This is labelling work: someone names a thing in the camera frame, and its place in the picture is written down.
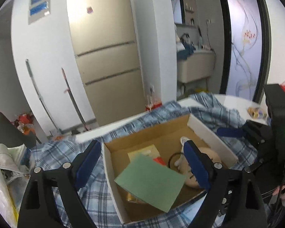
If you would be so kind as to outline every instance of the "plaid blanket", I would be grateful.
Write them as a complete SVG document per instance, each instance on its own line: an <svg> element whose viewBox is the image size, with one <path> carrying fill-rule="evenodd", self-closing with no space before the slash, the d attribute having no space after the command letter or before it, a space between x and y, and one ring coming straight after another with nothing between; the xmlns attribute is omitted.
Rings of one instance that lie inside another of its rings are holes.
<svg viewBox="0 0 285 228"><path fill-rule="evenodd" d="M192 113L194 116L200 119L214 132L218 127L232 126L238 128L245 122L243 119L241 119L237 110L228 110L222 106L212 94L200 93L192 95L191 98L198 101L203 105L203 107L183 108L176 102L169 102L162 107L157 108L156 110L95 139L100 142L109 142L115 138L135 133L144 128L154 126L155 124L164 123L189 113ZM239 163L234 165L233 169L240 170L243 167L253 163L254 159L256 158L256 151L244 139L223 137L221 137L221 139L239 158ZM50 141L35 147L32 150L32 154L36 160L36 166L42 167L44 170L56 169L65 162L72 162L76 155L82 153L89 144L90 141L77 144L75 143L74 138L68 138L57 142ZM58 189L53 188L53 192L63 224L67 227L71 227ZM100 156L86 186L79 190L78 195L92 220L99 228L187 227L190 222L183 218L180 214L185 208L195 202L195 200L192 200L187 204L170 210L168 213L155 218L137 222L131 225L122 225L113 206L112 198L108 192L102 156ZM220 224L221 222L215 222L213 227L218 227Z"/></svg>

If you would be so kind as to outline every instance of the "rod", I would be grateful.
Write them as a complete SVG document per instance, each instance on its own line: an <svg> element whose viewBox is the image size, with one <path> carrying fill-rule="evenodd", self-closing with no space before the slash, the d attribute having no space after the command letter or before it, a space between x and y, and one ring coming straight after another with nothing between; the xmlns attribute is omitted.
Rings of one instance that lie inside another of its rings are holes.
<svg viewBox="0 0 285 228"><path fill-rule="evenodd" d="M66 91L68 92L68 94L69 94L69 96L70 96L70 98L71 98L71 101L72 101L72 103L73 103L73 106L74 106L74 108L75 108L75 110L76 110L76 112L77 112L77 115L78 115L78 117L79 117L79 119L80 119L82 125L84 126L85 131L88 131L87 124L86 124L86 122L84 121L84 118L83 118L82 114L80 113L80 110L79 110L79 108L78 108L78 106L77 106L77 104L76 104L76 101L75 101L74 96L73 96L73 94L72 94L71 88L70 88L69 83L68 83L68 81L67 81L66 73L64 72L64 69L63 69L63 68L61 68L61 70L62 70L62 74L63 74L64 80L65 80L66 86L67 86L67 89L65 90L65 92L66 92Z"/></svg>
<svg viewBox="0 0 285 228"><path fill-rule="evenodd" d="M51 122L52 122L52 124L54 125L54 127L56 128L57 132L61 134L61 130L57 127L57 125L56 125L55 122L53 121L51 115L49 114L49 112L48 112L48 110L47 110L45 104L43 103L41 94L40 94L39 91L38 91L38 88L37 88L37 85L36 85L36 82L35 82L35 79L34 79L34 76L33 76L33 72L32 72L32 70L31 70L31 66L30 66L30 64L29 64L29 60L28 60L28 59L25 60L25 64L26 64L26 68L27 68L27 70L28 70L28 74L29 74L29 76L30 76L30 78L31 78L31 80L32 80L33 86L34 86L34 88L35 88L35 91L36 91L36 93L37 93L37 95L38 95L38 98L39 98L39 100L40 100L40 102L41 102L41 104L42 104L42 106L43 106L43 108L44 108L44 110L45 110L47 116L48 116L49 119L51 120Z"/></svg>

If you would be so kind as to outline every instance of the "person's hand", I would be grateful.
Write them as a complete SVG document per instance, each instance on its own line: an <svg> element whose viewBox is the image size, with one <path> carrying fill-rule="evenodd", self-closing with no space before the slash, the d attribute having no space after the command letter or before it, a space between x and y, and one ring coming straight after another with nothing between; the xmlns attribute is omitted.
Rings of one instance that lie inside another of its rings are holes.
<svg viewBox="0 0 285 228"><path fill-rule="evenodd" d="M279 193L280 186L277 186L277 188L272 193L273 196L277 195Z"/></svg>

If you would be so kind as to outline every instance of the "shelf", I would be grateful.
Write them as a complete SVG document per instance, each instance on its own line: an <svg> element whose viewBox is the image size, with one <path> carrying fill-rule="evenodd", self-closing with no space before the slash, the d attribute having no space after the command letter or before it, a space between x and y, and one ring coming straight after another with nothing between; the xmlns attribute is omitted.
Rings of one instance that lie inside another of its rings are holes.
<svg viewBox="0 0 285 228"><path fill-rule="evenodd" d="M183 27L191 27L191 28L197 28L196 26L193 25L187 25L187 24L179 24L179 23L174 23L176 26L183 26Z"/></svg>
<svg viewBox="0 0 285 228"><path fill-rule="evenodd" d="M185 9L185 12L188 12L188 13L194 13L194 11L189 10L189 9Z"/></svg>

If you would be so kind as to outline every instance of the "white table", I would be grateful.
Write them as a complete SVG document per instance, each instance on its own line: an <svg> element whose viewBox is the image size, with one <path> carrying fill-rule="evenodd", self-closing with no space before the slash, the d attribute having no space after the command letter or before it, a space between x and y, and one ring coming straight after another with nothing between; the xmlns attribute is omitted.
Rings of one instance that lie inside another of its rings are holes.
<svg viewBox="0 0 285 228"><path fill-rule="evenodd" d="M234 96L228 96L228 95L222 95L222 94L216 94L215 97L218 99L218 101L224 105L225 107L229 108L229 109L237 109L240 113L240 116L244 119L244 120L253 120L256 122L261 122L263 124L266 124L266 121L263 119L252 119L250 117L250 115L247 112L247 108L248 107L259 107L260 105L257 103L254 103L252 101L240 98L240 97L234 97ZM178 101L178 103L183 106L183 107L203 107L200 103L196 102L193 99L190 98L185 98L182 99L180 101ZM135 116L131 116L125 119L122 119L120 121L117 122L113 122L104 126L101 126L99 128L95 128L93 130L81 133L76 135L76 142L77 143L82 143L88 140L91 140L93 138L102 136L116 128L119 128L125 124L127 124L128 122L131 122L135 119L137 119L138 117L141 117L143 115L147 114L147 112L143 112L140 114L137 114Z"/></svg>

